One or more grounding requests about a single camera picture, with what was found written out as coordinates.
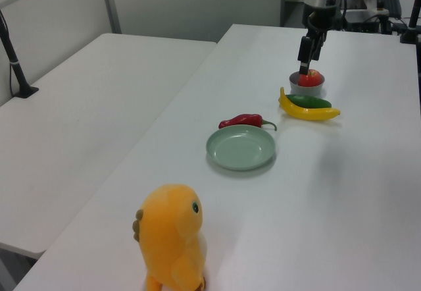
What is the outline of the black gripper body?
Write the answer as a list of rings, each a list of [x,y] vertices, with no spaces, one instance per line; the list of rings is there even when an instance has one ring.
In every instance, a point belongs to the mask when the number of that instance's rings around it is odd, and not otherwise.
[[[327,8],[313,7],[304,4],[303,25],[307,29],[306,38],[325,40],[327,33],[336,25],[338,7],[336,5]]]

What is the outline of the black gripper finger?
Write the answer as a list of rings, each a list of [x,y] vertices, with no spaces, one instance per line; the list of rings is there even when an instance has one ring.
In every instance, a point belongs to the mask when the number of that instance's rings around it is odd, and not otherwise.
[[[313,40],[303,36],[301,38],[297,60],[299,61],[299,74],[307,75],[312,58]]]
[[[312,50],[312,60],[313,61],[319,60],[320,52],[322,50],[322,47],[323,47],[325,41],[326,41],[325,37],[319,37],[319,38],[316,38],[314,40],[314,47],[313,47],[313,50]]]

